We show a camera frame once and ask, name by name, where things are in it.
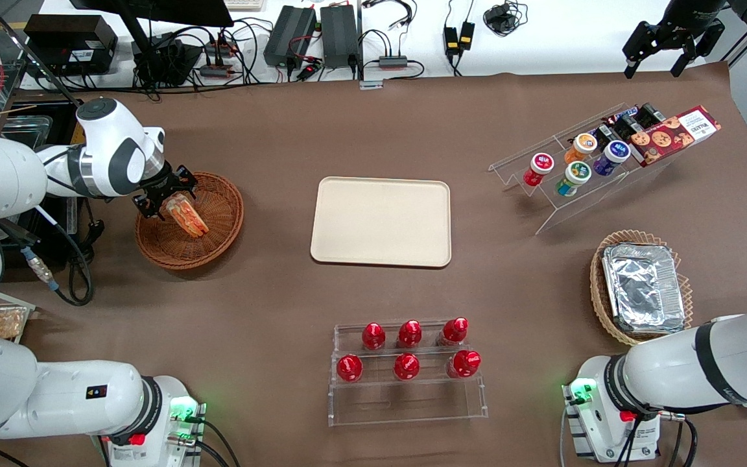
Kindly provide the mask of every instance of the white table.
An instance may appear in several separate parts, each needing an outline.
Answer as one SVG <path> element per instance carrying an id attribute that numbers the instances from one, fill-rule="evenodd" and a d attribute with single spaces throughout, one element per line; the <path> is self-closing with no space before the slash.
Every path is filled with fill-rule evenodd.
<path id="1" fill-rule="evenodd" d="M 442 47 L 442 27 L 448 13 L 445 0 L 416 0 L 418 4 L 416 17 L 409 32 L 403 39 L 403 55 L 408 59 L 421 62 L 426 71 L 423 77 L 447 77 L 453 74 L 448 65 Z M 232 13 L 232 18 L 255 17 L 275 21 L 283 5 L 309 8 L 315 4 L 317 11 L 327 6 L 330 0 L 303 2 L 299 0 L 267 0 L 262 12 Z M 595 73 L 621 72 L 626 63 L 622 47 L 631 35 L 635 25 L 642 20 L 656 23 L 661 19 L 667 0 L 596 0 L 581 2 L 578 0 L 530 0 L 528 3 L 528 23 L 506 38 L 498 38 L 483 24 L 483 12 L 499 0 L 475 0 L 469 20 L 475 23 L 473 47 L 466 51 L 459 70 L 463 75 L 494 75 L 510 72 L 519 75 L 560 74 L 560 73 Z M 453 11 L 449 26 L 460 28 L 469 0 L 453 0 Z M 134 61 L 131 53 L 131 36 L 119 16 L 89 10 L 77 10 L 68 0 L 45 0 L 41 13 L 45 14 L 98 14 L 106 18 L 107 23 L 119 38 L 115 60 L 109 73 L 92 76 L 98 88 L 128 88 L 131 86 Z M 404 15 L 405 9 L 397 3 L 388 2 L 364 8 L 362 10 L 362 29 L 380 29 L 391 39 L 394 53 L 397 53 L 398 36 L 403 29 L 388 30 L 397 18 Z M 139 20 L 143 30 L 148 32 L 148 21 Z M 236 24 L 230 30 L 236 30 L 243 24 Z M 152 32 L 163 34 L 184 27 L 181 24 L 153 21 Z M 276 68 L 267 66 L 261 55 L 267 43 L 268 34 L 255 29 L 258 35 L 258 53 L 253 73 L 262 82 L 275 82 L 278 78 Z M 208 35 L 201 30 L 190 32 L 200 41 L 208 41 Z M 241 30 L 238 38 L 252 36 L 249 30 Z M 187 44 L 195 43 L 190 38 Z M 254 55 L 252 41 L 239 42 L 244 48 L 247 60 Z M 316 41 L 308 50 L 314 56 L 321 56 L 320 41 Z M 669 70 L 681 53 L 664 51 L 647 59 L 640 71 Z M 373 33 L 364 41 L 364 61 L 379 58 L 383 55 L 382 41 Z M 235 59 L 226 59 L 235 69 L 240 69 Z M 412 74 L 406 71 L 382 71 L 376 64 L 365 70 L 366 80 L 380 80 L 385 77 Z M 351 78 L 347 68 L 324 73 L 323 80 L 347 80 Z M 71 77 L 73 82 L 81 83 L 79 77 Z M 220 80 L 207 80 L 205 84 L 220 84 Z M 42 84 L 48 88 L 47 80 Z M 23 89 L 38 90 L 39 86 L 30 77 L 21 83 Z"/>

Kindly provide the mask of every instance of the plastic container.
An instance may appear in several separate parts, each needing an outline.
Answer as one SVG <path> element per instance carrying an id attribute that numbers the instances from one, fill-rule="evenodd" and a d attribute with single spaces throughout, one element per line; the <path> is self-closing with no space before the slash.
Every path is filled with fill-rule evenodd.
<path id="1" fill-rule="evenodd" d="M 563 155 L 563 161 L 566 163 L 581 162 L 598 147 L 599 142 L 596 141 L 595 136 L 590 133 L 581 133 L 573 139 L 573 147 Z"/>
<path id="2" fill-rule="evenodd" d="M 397 346 L 406 349 L 415 348 L 421 340 L 423 340 L 423 328 L 417 320 L 406 321 L 404 325 L 400 326 Z"/>
<path id="3" fill-rule="evenodd" d="M 376 350 L 385 345 L 385 329 L 372 322 L 362 331 L 362 345 L 368 350 Z"/>
<path id="4" fill-rule="evenodd" d="M 436 345 L 459 346 L 466 339 L 469 321 L 464 317 L 457 317 L 445 323 L 436 337 Z"/>
<path id="5" fill-rule="evenodd" d="M 400 381 L 414 379 L 420 374 L 420 361 L 417 355 L 403 353 L 394 360 L 394 376 Z"/>
<path id="6" fill-rule="evenodd" d="M 362 360 L 353 354 L 345 355 L 336 363 L 336 374 L 349 383 L 359 381 L 362 377 Z"/>
<path id="7" fill-rule="evenodd" d="M 445 374 L 450 378 L 468 378 L 480 368 L 480 354 L 462 350 L 454 354 L 445 364 Z"/>
<path id="8" fill-rule="evenodd" d="M 575 196 L 578 192 L 578 187 L 587 183 L 589 177 L 593 174 L 593 170 L 589 168 L 584 162 L 573 162 L 567 165 L 567 169 L 563 172 L 563 178 L 555 186 L 555 191 L 561 196 Z"/>
<path id="9" fill-rule="evenodd" d="M 524 183 L 528 186 L 538 186 L 543 180 L 543 175 L 552 171 L 555 161 L 549 154 L 539 152 L 532 156 L 530 168 L 524 173 Z"/>
<path id="10" fill-rule="evenodd" d="M 624 141 L 611 141 L 604 146 L 601 156 L 593 162 L 593 170 L 604 177 L 630 157 L 630 148 Z"/>

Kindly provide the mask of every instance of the red bottle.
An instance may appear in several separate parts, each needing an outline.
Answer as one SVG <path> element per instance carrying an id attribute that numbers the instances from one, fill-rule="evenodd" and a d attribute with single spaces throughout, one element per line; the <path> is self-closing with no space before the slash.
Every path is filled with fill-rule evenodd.
<path id="1" fill-rule="evenodd" d="M 365 326 L 362 331 L 362 345 L 368 350 L 376 350 L 385 345 L 385 329 L 375 322 Z"/>
<path id="2" fill-rule="evenodd" d="M 448 359 L 445 372 L 450 378 L 468 378 L 477 373 L 480 367 L 480 354 L 475 351 L 462 350 Z"/>
<path id="3" fill-rule="evenodd" d="M 412 319 L 400 326 L 397 346 L 406 349 L 415 348 L 420 343 L 421 338 L 423 338 L 423 329 L 420 328 L 420 323 L 417 320 Z"/>
<path id="4" fill-rule="evenodd" d="M 350 383 L 359 381 L 362 377 L 362 361 L 352 353 L 345 355 L 336 363 L 336 374 Z"/>
<path id="5" fill-rule="evenodd" d="M 394 375 L 401 381 L 408 381 L 420 372 L 420 361 L 417 355 L 403 353 L 394 361 Z"/>
<path id="6" fill-rule="evenodd" d="M 436 338 L 436 345 L 439 346 L 459 346 L 466 339 L 466 332 L 469 329 L 469 321 L 464 317 L 457 317 L 445 323 L 442 326 L 439 336 Z"/>

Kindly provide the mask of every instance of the beige tray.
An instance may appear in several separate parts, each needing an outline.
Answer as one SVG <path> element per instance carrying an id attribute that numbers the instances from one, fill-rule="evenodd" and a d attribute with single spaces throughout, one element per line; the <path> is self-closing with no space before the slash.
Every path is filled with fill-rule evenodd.
<path id="1" fill-rule="evenodd" d="M 326 177 L 311 256 L 324 263 L 442 268 L 451 261 L 448 185 L 430 180 Z"/>

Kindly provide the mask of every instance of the power supply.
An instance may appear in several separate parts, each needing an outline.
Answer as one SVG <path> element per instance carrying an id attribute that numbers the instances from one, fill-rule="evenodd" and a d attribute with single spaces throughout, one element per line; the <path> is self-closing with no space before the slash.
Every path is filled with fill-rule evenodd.
<path id="1" fill-rule="evenodd" d="M 269 66 L 288 66 L 289 63 L 293 68 L 299 68 L 302 66 L 300 56 L 307 53 L 307 47 L 311 43 L 309 37 L 313 36 L 314 30 L 315 9 L 283 6 L 267 46 L 264 47 L 264 61 Z"/>
<path id="2" fill-rule="evenodd" d="M 359 62 L 359 41 L 353 7 L 323 6 L 320 13 L 324 66 L 356 66 Z"/>

